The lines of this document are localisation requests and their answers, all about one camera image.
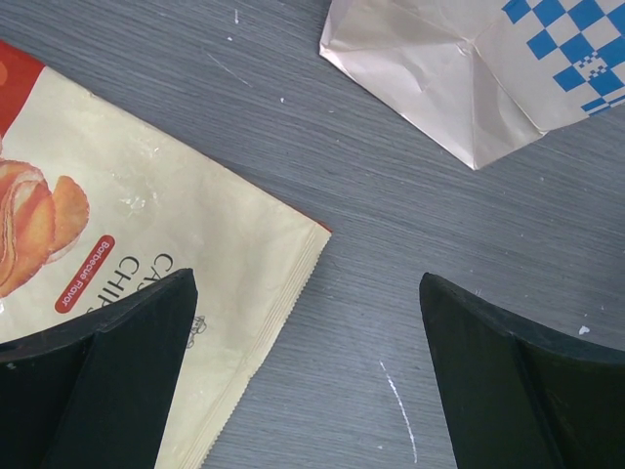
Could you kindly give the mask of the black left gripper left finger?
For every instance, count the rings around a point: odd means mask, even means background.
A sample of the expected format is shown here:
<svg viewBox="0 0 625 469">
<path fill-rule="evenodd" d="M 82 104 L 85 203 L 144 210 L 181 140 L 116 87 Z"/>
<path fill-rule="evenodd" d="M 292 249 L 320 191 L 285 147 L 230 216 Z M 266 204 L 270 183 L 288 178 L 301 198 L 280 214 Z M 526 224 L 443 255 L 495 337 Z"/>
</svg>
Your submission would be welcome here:
<svg viewBox="0 0 625 469">
<path fill-rule="evenodd" d="M 191 269 L 1 346 L 4 468 L 152 468 L 193 322 Z"/>
</svg>

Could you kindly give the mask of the cream red cassava chips bag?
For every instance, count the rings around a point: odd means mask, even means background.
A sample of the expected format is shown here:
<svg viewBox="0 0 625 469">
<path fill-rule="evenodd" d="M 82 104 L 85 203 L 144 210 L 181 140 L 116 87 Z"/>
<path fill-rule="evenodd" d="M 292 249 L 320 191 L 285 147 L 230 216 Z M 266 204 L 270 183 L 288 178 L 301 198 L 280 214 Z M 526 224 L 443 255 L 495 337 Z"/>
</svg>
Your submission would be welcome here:
<svg viewBox="0 0 625 469">
<path fill-rule="evenodd" d="M 191 269 L 197 304 L 156 463 L 198 468 L 331 233 L 1 47 L 1 346 Z"/>
</svg>

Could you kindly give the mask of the blue checkered paper bag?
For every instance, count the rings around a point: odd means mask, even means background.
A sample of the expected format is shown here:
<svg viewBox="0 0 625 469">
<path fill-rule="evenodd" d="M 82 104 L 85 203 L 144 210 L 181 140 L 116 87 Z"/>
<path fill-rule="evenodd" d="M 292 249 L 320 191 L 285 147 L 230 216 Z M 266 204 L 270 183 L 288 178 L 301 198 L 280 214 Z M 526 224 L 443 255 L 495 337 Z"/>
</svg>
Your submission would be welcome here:
<svg viewBox="0 0 625 469">
<path fill-rule="evenodd" d="M 335 1 L 319 53 L 473 169 L 624 101 L 620 1 Z"/>
</svg>

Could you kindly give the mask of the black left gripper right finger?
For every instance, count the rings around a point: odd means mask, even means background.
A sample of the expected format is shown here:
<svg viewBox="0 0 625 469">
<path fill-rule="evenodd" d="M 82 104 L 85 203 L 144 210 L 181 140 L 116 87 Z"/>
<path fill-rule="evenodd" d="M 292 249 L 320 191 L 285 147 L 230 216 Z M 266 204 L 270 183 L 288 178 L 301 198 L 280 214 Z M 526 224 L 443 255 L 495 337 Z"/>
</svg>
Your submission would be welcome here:
<svg viewBox="0 0 625 469">
<path fill-rule="evenodd" d="M 624 354 L 423 275 L 422 319 L 460 468 L 621 468 Z"/>
</svg>

